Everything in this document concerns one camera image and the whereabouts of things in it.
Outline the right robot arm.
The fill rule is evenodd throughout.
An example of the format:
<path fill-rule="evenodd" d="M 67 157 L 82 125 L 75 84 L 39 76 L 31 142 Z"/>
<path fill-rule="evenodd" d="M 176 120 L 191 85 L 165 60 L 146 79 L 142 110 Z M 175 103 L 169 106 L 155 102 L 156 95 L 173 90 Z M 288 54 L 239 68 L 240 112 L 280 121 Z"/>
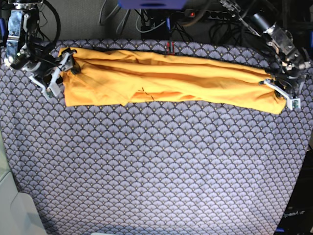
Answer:
<path fill-rule="evenodd" d="M 61 73 L 70 71 L 74 75 L 81 69 L 75 62 L 75 49 L 66 48 L 58 57 L 53 57 L 51 51 L 55 48 L 61 34 L 61 20 L 56 9 L 46 0 L 10 0 L 14 6 L 8 19 L 4 34 L 5 63 L 14 70 L 29 73 L 29 79 L 41 88 L 46 99 L 58 96 L 61 92 Z M 40 30 L 39 5 L 44 4 L 53 13 L 56 21 L 56 35 L 53 41 L 42 46 L 37 34 Z"/>

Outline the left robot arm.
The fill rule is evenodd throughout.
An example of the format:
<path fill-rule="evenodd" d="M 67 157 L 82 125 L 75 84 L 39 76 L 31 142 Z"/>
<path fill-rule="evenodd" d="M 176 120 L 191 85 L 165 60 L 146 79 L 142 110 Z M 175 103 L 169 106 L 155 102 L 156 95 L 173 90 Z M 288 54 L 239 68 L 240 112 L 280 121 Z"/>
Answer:
<path fill-rule="evenodd" d="M 292 34 L 277 23 L 274 6 L 267 0 L 222 0 L 220 4 L 254 36 L 265 40 L 278 63 L 278 68 L 269 72 L 271 78 L 259 84 L 284 98 L 290 110 L 299 109 L 300 93 L 307 78 L 305 71 L 312 64 L 307 50 L 297 48 Z"/>

